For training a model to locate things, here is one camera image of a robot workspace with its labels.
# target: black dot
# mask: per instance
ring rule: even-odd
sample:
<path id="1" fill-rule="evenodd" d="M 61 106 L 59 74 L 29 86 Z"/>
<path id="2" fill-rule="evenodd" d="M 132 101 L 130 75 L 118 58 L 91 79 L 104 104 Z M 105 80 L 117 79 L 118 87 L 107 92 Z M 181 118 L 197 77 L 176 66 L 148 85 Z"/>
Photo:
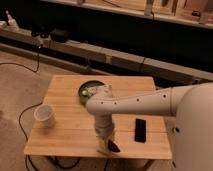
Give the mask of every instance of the black dot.
<path id="1" fill-rule="evenodd" d="M 180 132 L 180 129 L 179 129 L 179 128 L 175 128 L 175 130 L 176 130 L 176 132 L 178 132 L 178 133 Z"/>

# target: electrical cable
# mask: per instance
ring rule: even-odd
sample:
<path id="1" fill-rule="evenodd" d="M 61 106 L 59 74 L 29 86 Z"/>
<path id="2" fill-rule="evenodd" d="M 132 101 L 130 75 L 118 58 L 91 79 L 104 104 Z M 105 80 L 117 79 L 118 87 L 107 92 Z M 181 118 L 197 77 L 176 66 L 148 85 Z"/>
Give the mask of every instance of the electrical cable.
<path id="1" fill-rule="evenodd" d="M 152 14 L 152 19 L 155 20 L 155 13 L 151 12 L 151 14 Z"/>
<path id="2" fill-rule="evenodd" d="M 42 104 L 42 102 L 41 102 L 41 103 L 38 103 L 38 104 L 36 104 L 36 105 L 32 105 L 32 106 L 30 106 L 30 107 L 27 107 L 27 108 L 24 109 L 24 110 L 21 112 L 21 114 L 19 115 L 18 123 L 19 123 L 19 126 L 20 126 L 20 128 L 21 128 L 21 131 L 23 132 L 23 134 L 24 134 L 24 136 L 25 136 L 25 140 L 26 140 L 26 141 L 28 140 L 28 137 L 27 137 L 27 133 L 25 132 L 25 130 L 24 130 L 22 124 L 21 124 L 21 117 L 23 116 L 23 114 L 24 114 L 27 110 L 29 110 L 29 109 L 31 109 L 31 108 L 34 108 L 34 107 L 37 107 L 37 106 L 39 106 L 39 105 L 41 105 L 41 104 Z"/>
<path id="3" fill-rule="evenodd" d="M 76 167 L 77 164 L 80 162 L 80 160 L 81 160 L 81 158 L 78 157 L 78 158 L 77 158 L 77 161 L 76 161 L 73 165 L 71 165 L 71 166 L 62 166 L 61 163 L 60 163 L 60 161 L 59 161 L 59 159 L 58 159 L 57 157 L 55 157 L 56 165 L 57 165 L 60 169 L 64 169 L 64 170 L 69 170 L 69 169 L 72 169 L 72 168 Z"/>
<path id="4" fill-rule="evenodd" d="M 42 104 L 42 102 L 41 102 L 41 103 L 38 103 L 38 104 L 36 104 L 36 105 L 32 105 L 32 106 L 27 107 L 26 109 L 24 109 L 24 110 L 21 112 L 21 114 L 20 114 L 19 117 L 18 117 L 18 123 L 19 123 L 19 126 L 20 126 L 20 128 L 21 128 L 21 131 L 22 131 L 23 134 L 24 134 L 24 137 L 25 137 L 25 140 L 26 140 L 26 141 L 28 140 L 28 136 L 27 136 L 27 133 L 26 133 L 26 131 L 24 130 L 22 124 L 21 124 L 21 118 L 22 118 L 23 114 L 24 114 L 27 110 L 32 109 L 32 108 L 34 108 L 34 107 L 37 107 L 37 106 L 39 106 L 39 105 L 41 105 L 41 104 Z M 60 163 L 60 161 L 59 161 L 59 159 L 58 159 L 57 157 L 54 157 L 54 159 L 52 159 L 51 157 L 47 157 L 47 159 L 48 159 L 54 166 L 56 166 L 56 167 L 58 167 L 58 168 L 60 168 L 60 169 L 64 169 L 64 170 L 72 169 L 72 168 L 76 167 L 77 164 L 80 162 L 80 158 L 78 158 L 77 161 L 76 161 L 73 165 L 71 165 L 71 166 L 62 166 L 62 164 Z M 34 164 L 34 162 L 32 161 L 31 156 L 30 156 L 30 155 L 26 155 L 26 156 L 25 156 L 25 167 L 26 167 L 27 171 L 30 171 L 30 169 L 29 169 L 29 167 L 28 167 L 28 164 L 27 164 L 27 160 L 29 160 L 31 166 L 33 167 L 33 169 L 34 169 L 35 171 L 39 171 L 38 168 L 36 167 L 36 165 Z"/>
<path id="5" fill-rule="evenodd" d="M 41 48 L 42 48 L 42 46 L 39 46 L 39 47 L 38 47 L 38 53 L 37 53 L 37 66 L 36 66 L 36 69 L 35 69 L 35 70 L 33 70 L 33 69 L 31 69 L 31 68 L 29 68 L 29 67 L 27 67 L 27 66 L 25 66 L 25 65 L 18 64 L 18 63 L 14 63 L 14 62 L 3 62 L 3 63 L 0 63 L 0 65 L 16 65 L 16 66 L 20 66 L 20 67 L 23 67 L 23 68 L 25 68 L 25 69 L 28 69 L 28 70 L 30 70 L 31 72 L 37 73 L 38 70 L 39 70 L 39 65 L 40 65 L 40 56 L 39 56 L 39 54 L 40 54 L 40 49 L 41 49 Z"/>
<path id="6" fill-rule="evenodd" d="M 113 3 L 113 2 L 109 2 L 109 1 L 107 1 L 107 0 L 102 0 L 102 1 L 103 1 L 103 2 L 106 2 L 106 3 L 110 4 L 110 5 L 113 5 L 113 6 L 115 6 L 115 7 L 121 8 L 120 5 L 117 5 L 117 4 Z"/>
<path id="7" fill-rule="evenodd" d="M 139 66 L 139 72 L 142 71 L 142 68 L 143 68 L 143 66 L 144 66 L 145 60 L 146 60 L 146 57 L 143 58 L 143 61 L 141 62 L 140 66 Z"/>
<path id="8" fill-rule="evenodd" d="M 23 116 L 23 114 L 24 114 L 27 110 L 29 110 L 29 109 L 31 109 L 31 108 L 34 108 L 34 107 L 37 107 L 37 106 L 39 106 L 39 105 L 41 105 L 41 104 L 42 104 L 42 103 L 38 103 L 38 104 L 36 104 L 36 105 L 32 105 L 32 106 L 30 106 L 30 107 L 27 107 L 27 108 L 24 109 L 24 110 L 21 112 L 21 114 L 19 115 L 18 123 L 19 123 L 19 126 L 20 126 L 20 128 L 21 128 L 21 131 L 22 131 L 23 134 L 24 134 L 24 137 L 25 137 L 25 140 L 26 140 L 26 141 L 28 140 L 28 137 L 27 137 L 27 133 L 25 132 L 25 130 L 24 130 L 22 124 L 21 124 L 21 117 Z M 33 169 L 34 169 L 35 171 L 39 171 L 39 170 L 37 169 L 37 167 L 35 166 L 35 164 L 33 163 L 31 157 L 30 157 L 29 155 L 26 155 L 26 156 L 25 156 L 25 167 L 26 167 L 27 171 L 30 171 L 30 169 L 29 169 L 29 167 L 28 167 L 28 164 L 27 164 L 27 159 L 29 160 L 29 162 L 30 162 L 31 166 L 33 167 Z"/>
<path id="9" fill-rule="evenodd" d="M 27 171 L 30 171 L 28 164 L 27 164 L 27 156 L 25 156 L 24 163 L 25 163 L 25 167 L 26 167 Z"/>
<path id="10" fill-rule="evenodd" d="M 104 171 L 107 170 L 108 163 L 109 163 L 109 159 L 106 160 L 106 163 L 105 163 L 105 166 L 104 166 Z"/>
<path id="11" fill-rule="evenodd" d="M 86 71 L 85 74 L 88 74 L 91 71 L 91 62 L 89 58 L 86 58 Z"/>
<path id="12" fill-rule="evenodd" d="M 69 170 L 69 169 L 73 169 L 74 167 L 76 167 L 78 165 L 78 163 L 80 162 L 81 158 L 78 157 L 77 161 L 72 164 L 71 166 L 62 166 L 62 164 L 60 163 L 58 157 L 54 157 L 52 158 L 51 156 L 47 156 L 46 157 L 47 160 L 49 160 L 50 163 L 52 163 L 54 166 L 58 167 L 59 169 L 63 169 L 63 170 Z"/>

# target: black cable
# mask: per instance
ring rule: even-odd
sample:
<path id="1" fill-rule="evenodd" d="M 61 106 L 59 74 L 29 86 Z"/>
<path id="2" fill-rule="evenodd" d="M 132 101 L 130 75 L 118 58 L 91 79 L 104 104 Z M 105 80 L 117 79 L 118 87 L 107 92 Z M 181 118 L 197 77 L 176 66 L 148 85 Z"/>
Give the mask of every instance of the black cable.
<path id="1" fill-rule="evenodd" d="M 115 7 L 121 8 L 120 5 L 117 5 L 117 4 L 113 3 L 113 2 L 110 2 L 110 1 L 107 1 L 107 0 L 102 0 L 102 1 L 103 1 L 103 2 L 106 2 L 106 3 L 110 4 L 110 5 L 113 5 L 113 6 L 115 6 Z"/>
<path id="2" fill-rule="evenodd" d="M 25 156 L 24 163 L 25 163 L 25 167 L 26 167 L 27 171 L 30 171 L 28 164 L 27 164 L 27 156 Z"/>
<path id="3" fill-rule="evenodd" d="M 24 136 L 25 136 L 25 140 L 26 140 L 26 141 L 28 140 L 28 137 L 27 137 L 27 133 L 25 132 L 25 130 L 24 130 L 22 124 L 21 124 L 21 117 L 23 116 L 23 114 L 24 114 L 27 110 L 29 110 L 29 109 L 31 109 L 31 108 L 34 108 L 34 107 L 36 107 L 36 106 L 39 106 L 39 105 L 41 105 L 41 104 L 42 104 L 42 103 L 38 103 L 38 104 L 36 104 L 36 105 L 32 105 L 32 106 L 30 106 L 30 107 L 24 109 L 24 110 L 21 112 L 21 114 L 19 115 L 18 123 L 19 123 L 19 126 L 20 126 L 20 128 L 21 128 L 21 131 L 23 132 L 23 134 L 24 134 Z M 31 157 L 28 156 L 28 155 L 26 155 L 26 156 L 25 156 L 25 167 L 26 167 L 27 171 L 30 171 L 30 169 L 29 169 L 29 167 L 28 167 L 28 164 L 27 164 L 27 159 L 29 160 L 29 162 L 30 162 L 31 166 L 33 167 L 33 169 L 34 169 L 35 171 L 38 171 L 37 167 L 35 166 L 35 164 L 33 163 L 32 159 L 31 159 Z"/>
<path id="4" fill-rule="evenodd" d="M 109 163 L 109 159 L 106 160 L 106 163 L 105 163 L 105 166 L 104 166 L 104 171 L 107 170 L 108 163 Z"/>
<path id="5" fill-rule="evenodd" d="M 144 66 L 145 60 L 146 60 L 146 57 L 143 58 L 143 61 L 141 62 L 140 66 L 139 66 L 139 72 L 142 71 L 142 68 Z"/>
<path id="6" fill-rule="evenodd" d="M 34 169 L 35 171 L 39 171 L 38 168 L 36 167 L 36 165 L 33 163 L 32 159 L 31 159 L 31 156 L 30 156 L 30 155 L 27 155 L 27 158 L 28 158 L 28 160 L 29 160 L 31 166 L 33 167 L 33 169 Z"/>
<path id="7" fill-rule="evenodd" d="M 23 116 L 23 114 L 24 114 L 27 110 L 29 110 L 29 109 L 31 109 L 31 108 L 34 108 L 34 107 L 37 107 L 37 106 L 39 106 L 39 105 L 41 105 L 41 104 L 42 104 L 42 102 L 41 102 L 41 103 L 38 103 L 38 104 L 36 104 L 36 105 L 32 105 L 32 106 L 30 106 L 30 107 L 27 107 L 27 108 L 24 109 L 24 110 L 21 112 L 21 114 L 19 115 L 18 123 L 19 123 L 19 126 L 20 126 L 20 128 L 21 128 L 21 130 L 22 130 L 24 136 L 25 136 L 25 140 L 26 140 L 26 141 L 28 140 L 28 137 L 27 137 L 27 133 L 25 132 L 24 128 L 22 127 L 22 124 L 21 124 L 21 117 Z"/>
<path id="8" fill-rule="evenodd" d="M 151 14 L 152 14 L 152 19 L 155 20 L 155 13 L 151 12 Z"/>
<path id="9" fill-rule="evenodd" d="M 39 46 L 38 47 L 38 53 L 37 53 L 37 66 L 36 66 L 36 69 L 33 70 L 29 67 L 26 67 L 25 65 L 22 65 L 22 64 L 18 64 L 18 63 L 14 63 L 14 62 L 3 62 L 3 63 L 0 63 L 0 65 L 16 65 L 16 66 L 20 66 L 20 67 L 23 67 L 23 68 L 26 68 L 34 73 L 37 73 L 38 72 L 38 69 L 39 69 L 39 65 L 40 65 L 40 49 L 42 48 L 42 46 Z"/>
<path id="10" fill-rule="evenodd" d="M 72 169 L 74 167 L 76 167 L 78 165 L 78 163 L 80 162 L 81 158 L 78 157 L 77 158 L 77 161 L 75 163 L 73 163 L 71 166 L 62 166 L 59 159 L 57 157 L 54 157 L 55 158 L 55 163 L 56 165 L 60 168 L 60 169 L 64 169 L 64 170 L 69 170 L 69 169 Z"/>
<path id="11" fill-rule="evenodd" d="M 51 156 L 46 156 L 45 157 L 51 164 L 57 167 L 55 160 Z"/>

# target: floor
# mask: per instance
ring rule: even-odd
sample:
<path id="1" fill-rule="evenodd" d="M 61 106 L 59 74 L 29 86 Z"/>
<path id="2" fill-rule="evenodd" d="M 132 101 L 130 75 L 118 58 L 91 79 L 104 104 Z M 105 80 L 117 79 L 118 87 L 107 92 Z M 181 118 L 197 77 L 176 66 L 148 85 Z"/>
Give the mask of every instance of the floor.
<path id="1" fill-rule="evenodd" d="M 3 51 L 0 51 L 1 62 L 16 62 L 31 68 L 36 66 L 35 61 Z M 54 74 L 78 73 L 43 63 L 40 64 L 37 74 L 15 65 L 0 66 L 0 171 L 26 170 L 23 154 L 25 138 L 18 125 L 18 116 L 25 108 L 42 101 Z M 23 127 L 28 134 L 34 122 L 33 110 L 27 111 L 22 117 Z M 33 156 L 32 159 L 41 171 L 60 170 L 42 156 Z M 75 160 L 76 158 L 61 158 L 65 165 L 72 164 Z M 82 158 L 72 170 L 104 170 L 105 163 L 106 159 Z M 112 159 L 107 170 L 143 171 L 144 163 L 146 160 Z M 158 160 L 149 171 L 169 171 L 170 168 L 171 161 Z"/>

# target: bottle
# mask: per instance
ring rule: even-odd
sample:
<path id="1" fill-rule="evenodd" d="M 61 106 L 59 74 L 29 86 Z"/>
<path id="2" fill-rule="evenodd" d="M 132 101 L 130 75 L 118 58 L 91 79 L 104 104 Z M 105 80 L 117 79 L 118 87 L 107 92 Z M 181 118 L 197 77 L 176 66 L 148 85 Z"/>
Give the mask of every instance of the bottle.
<path id="1" fill-rule="evenodd" d="M 16 20 L 9 14 L 9 11 L 6 11 L 7 18 L 8 18 L 8 24 L 10 25 L 11 29 L 13 31 L 19 31 L 19 26 L 16 22 Z"/>

